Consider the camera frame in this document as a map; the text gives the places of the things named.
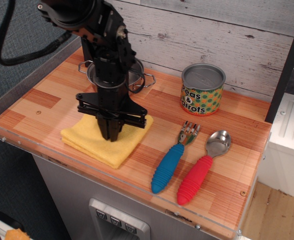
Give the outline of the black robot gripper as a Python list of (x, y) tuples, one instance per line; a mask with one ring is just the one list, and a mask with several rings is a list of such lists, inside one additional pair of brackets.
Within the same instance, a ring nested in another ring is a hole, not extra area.
[(97, 87), (97, 92), (79, 93), (78, 111), (93, 115), (105, 140), (115, 142), (123, 125), (144, 128), (147, 110), (129, 97), (126, 85)]

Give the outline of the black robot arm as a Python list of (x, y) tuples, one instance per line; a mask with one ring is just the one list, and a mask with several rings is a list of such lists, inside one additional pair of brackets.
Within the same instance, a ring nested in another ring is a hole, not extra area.
[(116, 141), (123, 125), (144, 128), (147, 110), (133, 102), (129, 73), (142, 79), (144, 74), (132, 68), (136, 52), (128, 40), (121, 15), (104, 0), (42, 0), (38, 10), (46, 21), (82, 38), (94, 66), (96, 92), (79, 93), (78, 111), (95, 116), (102, 137)]

